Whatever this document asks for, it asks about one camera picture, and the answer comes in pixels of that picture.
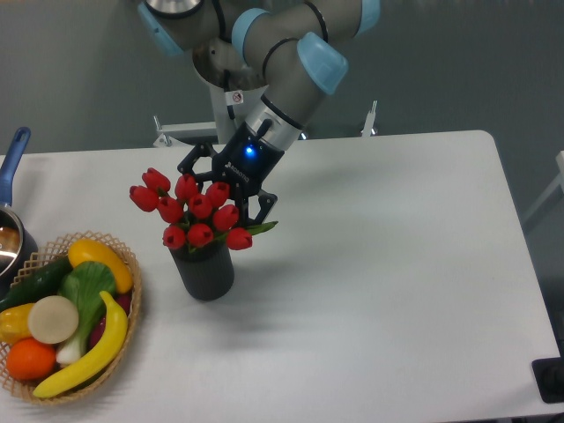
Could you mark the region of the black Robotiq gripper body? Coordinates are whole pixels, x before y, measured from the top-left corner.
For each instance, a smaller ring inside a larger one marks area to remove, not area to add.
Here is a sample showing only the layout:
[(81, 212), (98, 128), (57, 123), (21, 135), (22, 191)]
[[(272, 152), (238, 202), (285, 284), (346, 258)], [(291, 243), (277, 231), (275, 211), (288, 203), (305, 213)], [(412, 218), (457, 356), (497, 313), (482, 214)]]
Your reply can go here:
[(256, 195), (284, 153), (262, 139), (272, 122), (262, 122), (257, 132), (246, 123), (211, 161), (211, 180), (239, 184), (244, 197)]

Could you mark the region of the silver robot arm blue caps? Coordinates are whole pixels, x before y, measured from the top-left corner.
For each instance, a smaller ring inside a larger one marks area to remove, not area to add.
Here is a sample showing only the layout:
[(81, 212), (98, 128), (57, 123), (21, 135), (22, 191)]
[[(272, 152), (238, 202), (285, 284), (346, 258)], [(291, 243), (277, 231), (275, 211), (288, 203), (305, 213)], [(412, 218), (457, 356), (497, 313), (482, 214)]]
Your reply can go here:
[(198, 183), (225, 182), (242, 226), (260, 225), (277, 198), (263, 181), (348, 70), (335, 49), (375, 26), (377, 1), (143, 1), (138, 13), (170, 56), (190, 53), (211, 95), (217, 142), (198, 142), (179, 165)]

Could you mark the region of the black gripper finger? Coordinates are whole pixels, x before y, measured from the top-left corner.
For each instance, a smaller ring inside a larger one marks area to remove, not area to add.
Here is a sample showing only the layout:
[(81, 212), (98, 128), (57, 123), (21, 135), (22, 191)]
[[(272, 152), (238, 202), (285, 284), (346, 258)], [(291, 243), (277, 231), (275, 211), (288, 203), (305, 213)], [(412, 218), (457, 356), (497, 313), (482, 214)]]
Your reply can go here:
[[(258, 190), (256, 194), (248, 195), (240, 184), (235, 184), (233, 200), (234, 205), (239, 211), (237, 226), (249, 227), (264, 223), (277, 203), (278, 197), (273, 193), (266, 192), (264, 189)], [(249, 215), (249, 200), (256, 200), (255, 207), (257, 211), (254, 217)]]
[(209, 165), (204, 171), (197, 172), (197, 163), (202, 159), (212, 159), (216, 155), (216, 150), (211, 143), (203, 142), (192, 146), (189, 153), (177, 165), (180, 174), (188, 174), (192, 176), (197, 183), (204, 183), (214, 180), (212, 165)]

